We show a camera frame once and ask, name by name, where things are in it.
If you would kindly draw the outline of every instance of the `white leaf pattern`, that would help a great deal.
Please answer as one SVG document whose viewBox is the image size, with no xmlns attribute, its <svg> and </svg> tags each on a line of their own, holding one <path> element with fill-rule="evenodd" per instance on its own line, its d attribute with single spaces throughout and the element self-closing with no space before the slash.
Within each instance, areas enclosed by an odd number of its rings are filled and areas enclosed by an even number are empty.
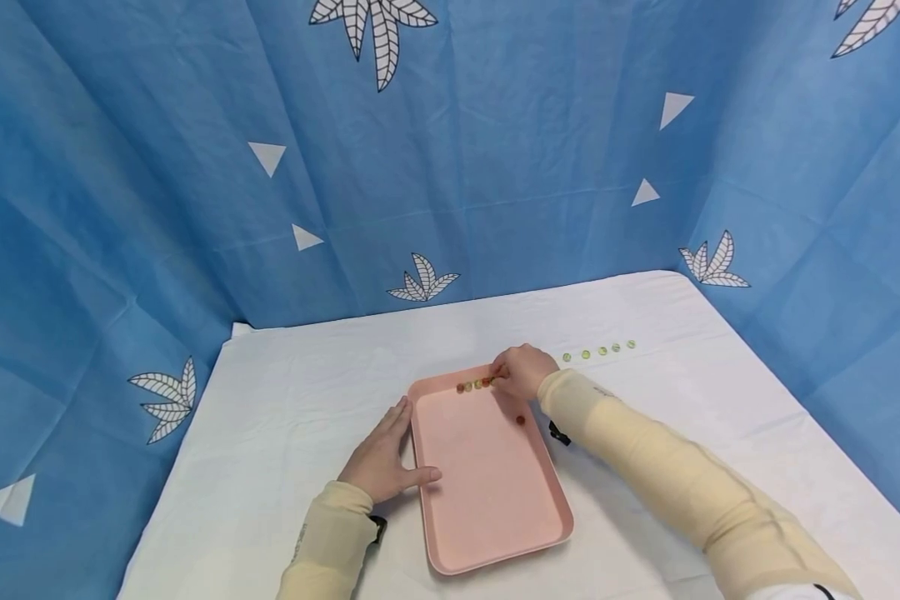
<svg viewBox="0 0 900 600">
<path fill-rule="evenodd" d="M 707 242 L 703 242 L 699 248 L 697 248 L 697 253 L 694 254 L 692 258 L 692 267 L 691 271 L 694 274 L 694 277 L 697 280 L 703 279 L 704 271 L 707 270 Z"/>
<path fill-rule="evenodd" d="M 416 301 L 420 303 L 427 301 L 427 292 L 417 283 L 417 279 L 411 277 L 411 274 L 406 271 L 403 272 L 403 289 L 410 292 Z"/>
<path fill-rule="evenodd" d="M 183 404 L 183 394 L 180 392 L 180 382 L 175 377 L 161 372 L 145 372 L 128 379 L 133 385 L 156 393 L 172 403 Z"/>
<path fill-rule="evenodd" d="M 180 379 L 160 372 L 145 372 L 128 379 L 137 387 L 156 393 L 170 402 L 141 404 L 142 409 L 159 419 L 147 444 L 159 442 L 179 428 L 193 410 L 197 398 L 197 374 L 193 371 L 193 356 L 183 365 Z"/>
<path fill-rule="evenodd" d="M 687 263 L 687 267 L 692 276 L 698 282 L 705 285 L 719 285 L 723 287 L 749 287 L 747 280 L 728 272 L 730 263 L 733 261 L 734 244 L 733 235 L 726 229 L 720 238 L 720 244 L 717 245 L 717 251 L 713 254 L 710 264 L 707 265 L 707 242 L 703 242 L 697 253 L 690 253 L 689 248 L 680 247 L 680 255 L 683 261 Z"/>
<path fill-rule="evenodd" d="M 394 298 L 408 299 L 408 301 L 410 301 L 410 302 L 412 302 L 412 303 L 420 303 L 420 302 L 423 302 L 423 301 L 420 301 L 419 298 L 413 297 L 413 295 L 411 295 L 411 293 L 408 292 L 407 290 L 403 290 L 403 289 L 400 289 L 400 290 L 387 290 L 387 294 L 393 296 Z"/>
<path fill-rule="evenodd" d="M 437 273 L 433 271 L 433 265 L 423 255 L 416 252 L 411 253 L 413 264 L 417 265 L 417 276 L 420 277 L 420 287 L 423 288 L 424 296 L 430 293 L 430 288 L 437 281 Z"/>
<path fill-rule="evenodd" d="M 687 263 L 687 269 L 689 269 L 690 272 L 692 273 L 693 272 L 693 253 L 690 252 L 689 248 L 682 247 L 682 248 L 680 248 L 680 254 L 682 254 L 682 256 L 683 256 L 683 261 L 685 263 Z"/>
<path fill-rule="evenodd" d="M 429 302 L 460 277 L 460 273 L 457 272 L 450 272 L 442 277 L 437 277 L 437 272 L 433 271 L 433 265 L 423 254 L 412 252 L 411 255 L 413 264 L 417 265 L 420 283 L 410 273 L 405 271 L 403 273 L 404 287 L 399 290 L 387 290 L 387 294 L 394 298 L 405 299 L 405 301 L 414 303 Z"/>
<path fill-rule="evenodd" d="M 398 24 L 430 27 L 437 24 L 437 18 L 418 0 L 317 0 L 310 12 L 310 24 L 320 25 L 343 18 L 353 56 L 360 61 L 368 12 L 379 92 L 388 86 L 396 73 L 400 56 Z"/>
<path fill-rule="evenodd" d="M 417 0 L 381 0 L 391 17 L 408 27 L 437 25 L 437 18 Z"/>
<path fill-rule="evenodd" d="M 142 409 L 160 421 L 183 421 L 190 414 L 190 407 L 176 402 L 165 402 L 164 404 L 141 404 Z"/>
<path fill-rule="evenodd" d="M 837 6 L 837 16 L 834 18 L 839 18 L 841 14 L 849 11 L 850 7 L 856 4 L 856 2 L 857 0 L 840 0 L 840 6 Z"/>
<path fill-rule="evenodd" d="M 446 289 L 446 286 L 454 283 L 458 277 L 460 277 L 460 274 L 449 272 L 448 274 L 445 274 L 445 276 L 437 279 L 437 282 L 433 284 L 432 288 L 430 288 L 429 298 L 427 299 L 437 296 L 440 292 Z"/>
<path fill-rule="evenodd" d="M 712 276 L 704 278 L 701 283 L 705 285 L 723 285 L 724 287 L 749 287 L 749 283 L 740 276 L 736 276 L 732 272 L 718 272 Z"/>
<path fill-rule="evenodd" d="M 847 56 L 879 36 L 900 14 L 900 0 L 873 0 L 831 58 Z"/>
<path fill-rule="evenodd" d="M 147 446 L 163 440 L 166 436 L 172 434 L 174 429 L 179 428 L 181 424 L 183 424 L 183 419 L 180 419 L 180 421 L 161 421 L 156 428 L 153 429 L 151 437 L 147 440 Z"/>
<path fill-rule="evenodd" d="M 329 23 L 343 17 L 343 0 L 317 0 L 310 12 L 310 24 Z"/>
<path fill-rule="evenodd" d="M 723 273 L 730 267 L 730 261 L 733 260 L 733 236 L 730 232 L 723 232 L 720 238 L 720 244 L 717 245 L 717 251 L 713 253 L 710 259 L 710 266 L 707 272 L 703 274 L 703 278 L 708 278 L 714 273 Z"/>
<path fill-rule="evenodd" d="M 396 73 L 400 53 L 399 33 L 396 19 L 384 11 L 380 0 L 372 0 L 370 17 L 373 20 L 373 50 L 377 59 L 377 91 L 384 90 Z"/>
<path fill-rule="evenodd" d="M 183 365 L 180 394 L 183 396 L 183 403 L 193 408 L 193 399 L 197 397 L 197 374 L 193 371 L 193 356 L 187 359 L 186 364 Z"/>
<path fill-rule="evenodd" d="M 368 0 L 343 0 L 343 25 L 347 27 L 347 37 L 353 57 L 360 61 L 363 45 L 363 27 L 367 25 Z"/>
</svg>

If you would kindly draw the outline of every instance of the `person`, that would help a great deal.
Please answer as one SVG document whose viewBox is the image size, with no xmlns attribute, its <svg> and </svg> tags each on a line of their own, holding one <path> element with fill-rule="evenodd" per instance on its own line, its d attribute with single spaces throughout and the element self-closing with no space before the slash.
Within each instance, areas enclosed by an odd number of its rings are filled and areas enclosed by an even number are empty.
<svg viewBox="0 0 900 600">
<path fill-rule="evenodd" d="M 654 516 L 703 551 L 727 600 L 862 600 L 847 574 L 798 520 L 706 448 L 629 407 L 550 355 L 524 343 L 493 361 L 494 385 L 538 398 L 575 443 L 618 473 Z M 373 505 L 437 481 L 436 467 L 401 467 L 398 447 L 413 405 L 406 398 L 313 500 L 278 600 L 350 598 L 377 535 Z"/>
</svg>

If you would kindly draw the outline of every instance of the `white triangle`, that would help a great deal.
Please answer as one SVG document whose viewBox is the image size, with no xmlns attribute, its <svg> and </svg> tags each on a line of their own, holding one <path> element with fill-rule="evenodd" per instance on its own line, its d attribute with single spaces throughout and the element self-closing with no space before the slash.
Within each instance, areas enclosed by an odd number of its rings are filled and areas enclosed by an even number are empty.
<svg viewBox="0 0 900 600">
<path fill-rule="evenodd" d="M 247 142 L 247 144 L 250 145 L 250 150 L 253 150 L 253 153 L 256 154 L 257 160 L 259 160 L 267 175 L 273 177 L 276 165 L 280 164 L 280 158 L 283 158 L 283 153 L 287 150 L 287 147 L 262 144 L 260 142 Z"/>
<path fill-rule="evenodd" d="M 323 244 L 323 240 L 303 227 L 293 226 L 293 237 L 297 239 L 297 250 L 307 250 L 311 246 Z"/>
<path fill-rule="evenodd" d="M 24 526 L 35 477 L 36 473 L 0 490 L 0 518 L 4 522 Z"/>
<path fill-rule="evenodd" d="M 670 125 L 670 122 L 676 119 L 679 113 L 683 113 L 683 109 L 687 108 L 693 99 L 693 96 L 675 94 L 668 91 L 663 99 L 663 115 L 660 117 L 661 130 Z"/>
<path fill-rule="evenodd" d="M 653 189 L 653 185 L 644 179 L 643 182 L 640 183 L 640 189 L 636 191 L 636 197 L 633 198 L 633 204 L 631 207 L 636 207 L 638 204 L 650 202 L 652 200 L 657 200 L 660 195 L 657 194 L 657 190 Z"/>
</svg>

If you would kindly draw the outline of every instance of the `blue backdrop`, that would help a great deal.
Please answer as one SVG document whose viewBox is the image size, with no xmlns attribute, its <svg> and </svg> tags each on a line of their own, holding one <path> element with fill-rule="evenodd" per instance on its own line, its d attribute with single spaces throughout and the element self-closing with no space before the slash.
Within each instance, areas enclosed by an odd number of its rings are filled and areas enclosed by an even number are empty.
<svg viewBox="0 0 900 600">
<path fill-rule="evenodd" d="M 0 598 L 116 595 L 230 322 L 661 268 L 900 511 L 900 0 L 0 0 Z"/>
</svg>

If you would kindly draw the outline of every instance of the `hand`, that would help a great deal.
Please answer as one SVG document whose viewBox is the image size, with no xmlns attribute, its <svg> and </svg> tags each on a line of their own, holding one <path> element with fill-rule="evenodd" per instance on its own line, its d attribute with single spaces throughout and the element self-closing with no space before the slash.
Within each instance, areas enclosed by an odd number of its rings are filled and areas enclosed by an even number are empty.
<svg viewBox="0 0 900 600">
<path fill-rule="evenodd" d="M 387 411 L 366 440 L 353 451 L 337 481 L 361 488 L 374 504 L 389 500 L 406 488 L 439 481 L 438 468 L 407 470 L 400 463 L 400 441 L 410 428 L 413 404 L 407 397 Z"/>
<path fill-rule="evenodd" d="M 560 370 L 550 354 L 524 343 L 502 352 L 490 366 L 493 385 L 507 396 L 530 402 L 537 397 L 540 384 L 550 373 Z"/>
</svg>

